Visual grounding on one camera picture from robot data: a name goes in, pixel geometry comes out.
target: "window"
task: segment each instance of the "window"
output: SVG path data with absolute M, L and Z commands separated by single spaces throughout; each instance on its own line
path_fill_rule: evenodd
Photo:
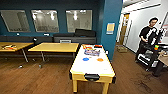
M 1 16 L 9 32 L 29 32 L 24 10 L 1 10 Z
M 75 29 L 92 29 L 92 10 L 67 10 L 68 32 Z
M 57 11 L 55 10 L 32 10 L 37 32 L 59 32 Z

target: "brown floor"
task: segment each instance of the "brown floor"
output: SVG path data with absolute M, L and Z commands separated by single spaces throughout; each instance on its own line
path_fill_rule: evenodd
M 38 68 L 41 58 L 29 63 L 24 68 L 17 67 L 24 63 L 24 58 L 0 59 L 0 94 L 73 94 L 69 70 L 71 58 L 50 58 Z M 110 84 L 108 94 L 168 94 L 168 72 L 160 77 L 153 77 L 141 64 L 134 62 L 134 53 L 119 53 L 115 50 L 113 69 L 117 80 Z M 78 82 L 78 94 L 101 94 L 102 84 Z

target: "person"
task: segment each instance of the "person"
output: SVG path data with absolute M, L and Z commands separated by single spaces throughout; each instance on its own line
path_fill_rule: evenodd
M 158 19 L 156 17 L 151 18 L 149 20 L 149 26 L 146 26 L 141 30 L 141 32 L 139 34 L 141 41 L 139 43 L 139 48 L 138 48 L 136 56 L 135 56 L 135 62 L 137 62 L 139 54 L 145 54 L 145 52 L 147 51 L 147 49 L 144 48 L 144 45 L 146 45 L 146 44 L 151 45 L 153 38 L 156 38 L 157 29 L 156 29 L 156 27 L 154 27 L 154 25 L 157 23 L 157 21 L 158 21 Z

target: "wooden table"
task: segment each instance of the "wooden table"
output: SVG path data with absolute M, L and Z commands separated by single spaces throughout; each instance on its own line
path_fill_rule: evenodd
M 158 63 L 153 73 L 153 76 L 160 76 L 160 72 L 163 69 L 164 64 L 168 66 L 168 55 L 165 55 L 165 51 L 160 52 L 158 57 Z
M 115 73 L 104 49 L 94 49 L 100 50 L 99 56 L 85 55 L 85 49 L 83 46 L 80 47 L 76 59 L 70 69 L 70 75 L 73 80 L 73 92 L 77 92 L 77 81 L 94 81 L 104 83 L 102 94 L 107 94 L 109 83 L 115 83 Z
M 23 55 L 25 57 L 25 60 L 26 62 L 28 62 L 28 59 L 26 57 L 26 54 L 24 52 L 24 48 L 27 47 L 27 46 L 30 46 L 32 45 L 33 43 L 20 43 L 20 42 L 0 42 L 0 52 L 16 52 L 18 50 L 21 50 L 22 49 L 22 52 L 23 52 Z M 3 46 L 5 45 L 15 45 L 16 46 L 16 49 L 3 49 Z
M 79 43 L 41 43 L 28 51 L 40 51 L 43 62 L 45 62 L 43 52 L 72 52 L 75 57 L 78 45 Z

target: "ceiling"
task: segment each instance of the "ceiling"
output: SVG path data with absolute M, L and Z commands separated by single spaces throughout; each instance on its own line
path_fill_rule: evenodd
M 131 4 L 135 4 L 141 1 L 149 1 L 149 0 L 123 0 L 123 7 L 129 6 Z

